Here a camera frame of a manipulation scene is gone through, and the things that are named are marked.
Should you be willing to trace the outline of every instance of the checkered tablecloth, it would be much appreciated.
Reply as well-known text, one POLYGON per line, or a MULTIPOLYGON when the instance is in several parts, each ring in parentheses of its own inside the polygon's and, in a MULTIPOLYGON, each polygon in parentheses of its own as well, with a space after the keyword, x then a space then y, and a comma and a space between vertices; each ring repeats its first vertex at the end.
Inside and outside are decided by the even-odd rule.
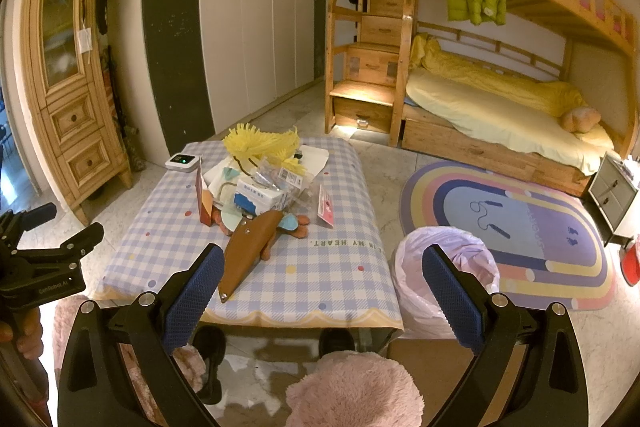
MULTIPOLYGON (((394 327, 402 320, 360 160, 346 141, 309 138, 327 149, 319 174, 334 203, 333 230, 309 211, 306 239, 280 235, 271 259, 260 261, 224 304, 215 293, 204 320, 267 327, 394 327)), ((220 162, 222 142, 191 143, 203 171, 220 162)), ((132 299, 158 291, 188 269, 208 243, 228 237, 200 222, 195 172, 167 171, 124 235, 98 286, 99 298, 132 299)))

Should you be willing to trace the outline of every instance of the small white device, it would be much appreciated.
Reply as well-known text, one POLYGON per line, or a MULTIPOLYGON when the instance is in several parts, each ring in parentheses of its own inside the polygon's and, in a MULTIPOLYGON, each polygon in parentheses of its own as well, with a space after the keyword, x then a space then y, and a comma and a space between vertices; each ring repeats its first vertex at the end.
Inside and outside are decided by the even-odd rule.
POLYGON ((175 154, 171 156, 164 166, 172 171, 191 172, 198 166, 200 156, 192 156, 190 154, 175 154))

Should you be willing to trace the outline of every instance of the hand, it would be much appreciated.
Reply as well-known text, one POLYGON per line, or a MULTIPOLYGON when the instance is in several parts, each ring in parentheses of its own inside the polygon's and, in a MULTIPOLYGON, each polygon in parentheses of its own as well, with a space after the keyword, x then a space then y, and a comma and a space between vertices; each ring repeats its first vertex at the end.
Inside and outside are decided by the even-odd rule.
MULTIPOLYGON (((44 344, 42 343, 42 324, 40 323, 40 309, 29 310, 22 323, 23 336, 18 338, 16 346, 25 359, 35 360, 42 355, 44 344)), ((0 321, 0 343, 11 342, 14 337, 9 324, 0 321)))

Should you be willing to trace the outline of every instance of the white wardrobe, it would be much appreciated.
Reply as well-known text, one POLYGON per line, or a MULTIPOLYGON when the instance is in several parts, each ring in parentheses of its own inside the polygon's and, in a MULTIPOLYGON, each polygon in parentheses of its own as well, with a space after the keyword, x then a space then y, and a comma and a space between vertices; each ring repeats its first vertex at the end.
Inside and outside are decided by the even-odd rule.
POLYGON ((314 0, 200 0, 216 133, 314 78, 314 0))

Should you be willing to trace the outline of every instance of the rainbow rug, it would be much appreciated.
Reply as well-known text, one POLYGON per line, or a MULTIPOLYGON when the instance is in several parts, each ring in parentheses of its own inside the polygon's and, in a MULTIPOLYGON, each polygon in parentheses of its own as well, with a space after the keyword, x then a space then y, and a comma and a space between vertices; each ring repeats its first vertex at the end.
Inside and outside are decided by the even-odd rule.
POLYGON ((402 189, 400 221, 457 227, 484 241, 515 304, 597 310, 614 293, 614 270, 598 230, 577 198, 452 161, 414 172, 402 189))

